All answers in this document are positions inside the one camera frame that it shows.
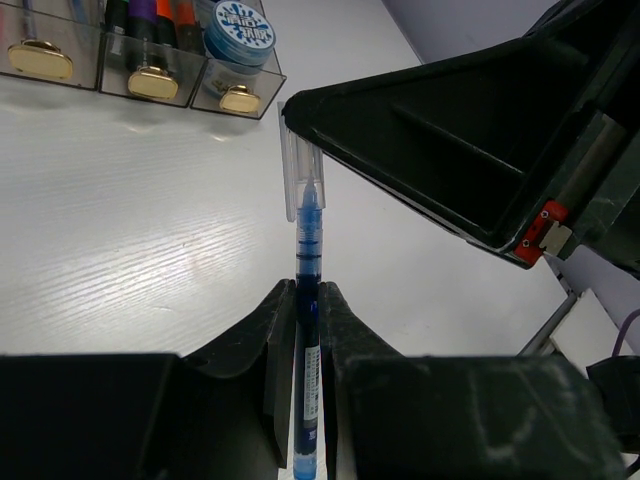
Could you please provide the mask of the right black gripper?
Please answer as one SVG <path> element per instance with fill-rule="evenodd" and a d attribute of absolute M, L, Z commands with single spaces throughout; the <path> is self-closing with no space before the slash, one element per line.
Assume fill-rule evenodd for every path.
<path fill-rule="evenodd" d="M 557 1 L 501 46 L 305 90 L 286 126 L 410 209 L 530 268 L 639 270 L 639 4 Z"/>

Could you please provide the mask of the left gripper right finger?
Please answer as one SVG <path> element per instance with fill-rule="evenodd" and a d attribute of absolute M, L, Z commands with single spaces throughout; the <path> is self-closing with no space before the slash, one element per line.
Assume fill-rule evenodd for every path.
<path fill-rule="evenodd" d="M 596 389 L 560 356 L 405 356 L 319 293 L 331 479 L 621 479 Z"/>

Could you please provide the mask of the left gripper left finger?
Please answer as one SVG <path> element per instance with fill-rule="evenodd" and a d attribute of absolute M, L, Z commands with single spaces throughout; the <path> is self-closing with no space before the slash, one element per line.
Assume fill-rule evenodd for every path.
<path fill-rule="evenodd" d="M 5 355 L 5 479 L 274 479 L 286 467 L 295 286 L 186 356 Z"/>

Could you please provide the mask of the clear pen cap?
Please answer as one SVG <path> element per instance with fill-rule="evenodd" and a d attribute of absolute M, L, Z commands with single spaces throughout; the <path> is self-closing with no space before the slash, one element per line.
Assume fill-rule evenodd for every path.
<path fill-rule="evenodd" d="M 277 103 L 286 218 L 293 223 L 298 210 L 303 207 L 305 188 L 308 185 L 313 185 L 317 207 L 326 207 L 323 153 L 319 147 L 296 135 L 286 126 L 284 106 L 284 101 Z"/>

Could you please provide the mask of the clear blue pen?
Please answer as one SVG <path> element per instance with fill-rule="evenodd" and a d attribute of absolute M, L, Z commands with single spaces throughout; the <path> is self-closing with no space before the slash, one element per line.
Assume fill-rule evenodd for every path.
<path fill-rule="evenodd" d="M 293 476 L 317 475 L 320 393 L 318 293 L 321 280 L 322 208 L 315 181 L 306 181 L 297 209 L 296 342 Z"/>

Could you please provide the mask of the orange highlighter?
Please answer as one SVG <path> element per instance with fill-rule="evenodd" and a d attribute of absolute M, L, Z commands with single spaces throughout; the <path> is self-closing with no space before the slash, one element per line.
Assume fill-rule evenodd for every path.
<path fill-rule="evenodd" d="M 158 41 L 160 44 L 198 53 L 200 28 L 192 1 L 157 2 Z"/>

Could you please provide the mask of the purple highlighter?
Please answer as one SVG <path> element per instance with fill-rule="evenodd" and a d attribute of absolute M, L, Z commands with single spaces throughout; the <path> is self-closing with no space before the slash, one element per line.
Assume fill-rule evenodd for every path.
<path fill-rule="evenodd" d="M 130 0 L 126 35 L 131 38 L 127 46 L 127 67 L 131 72 L 154 65 L 157 33 L 157 1 Z"/>

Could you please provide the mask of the green highlighter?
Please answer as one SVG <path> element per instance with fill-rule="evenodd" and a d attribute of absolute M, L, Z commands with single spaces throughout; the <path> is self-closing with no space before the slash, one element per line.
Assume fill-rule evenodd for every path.
<path fill-rule="evenodd" d="M 105 29 L 109 33 L 124 35 L 128 18 L 128 0 L 107 0 L 105 9 Z"/>

